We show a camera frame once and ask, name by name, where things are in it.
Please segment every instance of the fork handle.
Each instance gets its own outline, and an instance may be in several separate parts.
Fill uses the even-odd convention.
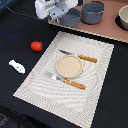
[[[79,57],[80,59],[88,60],[88,61],[91,61],[91,62],[94,62],[94,63],[97,62],[97,59],[95,59],[95,58],[91,58],[91,57],[87,57],[87,56],[83,56],[83,55],[78,55],[78,57]]]
[[[84,86],[84,85],[79,84],[79,83],[76,83],[76,82],[71,81],[71,80],[68,80],[68,79],[64,79],[63,82],[64,82],[64,83],[67,83],[67,84],[70,84],[70,85],[72,85],[72,86],[75,86],[75,87],[77,87],[77,88],[80,88],[80,89],[85,89],[85,86]]]

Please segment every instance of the black table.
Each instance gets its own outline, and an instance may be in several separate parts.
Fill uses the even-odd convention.
[[[35,0],[16,0],[10,8],[19,13],[36,16],[34,2]],[[53,26],[47,21],[18,16],[8,10],[0,13],[0,106],[32,117],[52,128],[79,128],[13,97],[59,31],[114,44],[91,128],[127,128],[128,44]],[[31,50],[33,41],[41,41],[44,44],[42,52]],[[12,59],[25,66],[26,74],[20,74],[9,66]]]

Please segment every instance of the fork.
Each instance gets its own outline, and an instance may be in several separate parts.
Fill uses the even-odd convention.
[[[60,77],[52,74],[51,72],[45,72],[44,75],[47,76],[48,78],[52,79],[52,80],[60,80],[64,83],[70,84],[70,85],[75,86],[77,88],[85,89],[84,85],[76,83],[76,82],[68,80],[68,79],[60,78]]]

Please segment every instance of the white toy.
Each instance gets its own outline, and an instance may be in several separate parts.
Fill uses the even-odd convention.
[[[9,65],[13,66],[19,73],[24,74],[25,73],[25,68],[23,65],[16,63],[14,60],[11,60],[9,62]]]
[[[78,0],[36,0],[36,14],[40,19],[50,16],[51,20],[55,20],[64,16],[77,4]]]

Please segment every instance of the butter knife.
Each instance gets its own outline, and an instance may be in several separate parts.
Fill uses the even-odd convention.
[[[91,61],[91,62],[94,62],[96,63],[97,62],[97,59],[95,58],[91,58],[91,57],[87,57],[87,56],[83,56],[83,55],[76,55],[74,53],[70,53],[70,52],[67,52],[67,51],[63,51],[63,50],[60,50],[58,49],[60,52],[66,54],[66,55],[75,55],[77,57],[79,57],[80,59],[83,59],[83,60],[88,60],[88,61]]]
[[[76,82],[68,80],[68,79],[60,78],[60,77],[52,74],[51,72],[45,72],[44,75],[52,80],[61,80],[62,82],[66,83],[66,84],[70,84],[70,85],[75,86],[80,89],[85,89],[84,85],[76,83]]]

